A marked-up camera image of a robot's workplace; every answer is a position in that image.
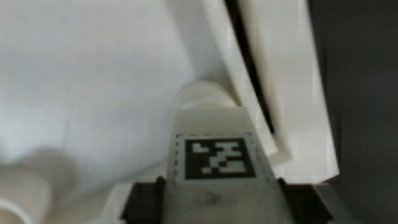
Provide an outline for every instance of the white plastic panel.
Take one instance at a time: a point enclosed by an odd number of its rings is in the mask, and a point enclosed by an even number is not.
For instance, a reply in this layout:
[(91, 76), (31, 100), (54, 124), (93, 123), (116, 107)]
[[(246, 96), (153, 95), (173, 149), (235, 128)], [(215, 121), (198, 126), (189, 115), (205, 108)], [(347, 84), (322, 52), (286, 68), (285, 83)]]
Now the white plastic panel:
[(182, 86), (228, 73), (196, 0), (0, 0), (0, 161), (64, 205), (169, 151)]
[(254, 61), (276, 126), (274, 171), (290, 183), (338, 175), (304, 0), (242, 0)]

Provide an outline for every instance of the white surface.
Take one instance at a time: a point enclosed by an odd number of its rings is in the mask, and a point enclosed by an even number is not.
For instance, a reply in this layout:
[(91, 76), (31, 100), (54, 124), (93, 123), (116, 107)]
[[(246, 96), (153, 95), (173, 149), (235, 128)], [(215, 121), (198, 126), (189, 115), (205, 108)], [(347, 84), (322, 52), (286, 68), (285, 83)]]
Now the white surface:
[(304, 0), (242, 0), (254, 61), (276, 126), (274, 171), (288, 183), (340, 173)]
[(167, 162), (162, 161), (132, 179), (73, 203), (64, 211), (54, 214), (48, 224), (118, 223), (134, 183), (153, 182), (159, 176), (166, 176), (166, 165)]
[(178, 92), (173, 108), (215, 107), (237, 107), (233, 96), (217, 82), (194, 81)]
[(0, 171), (0, 221), (4, 224), (47, 222), (54, 202), (52, 193), (52, 186), (36, 172), (24, 168)]
[(166, 157), (173, 98), (228, 85), (196, 0), (0, 0), (0, 156), (63, 206)]

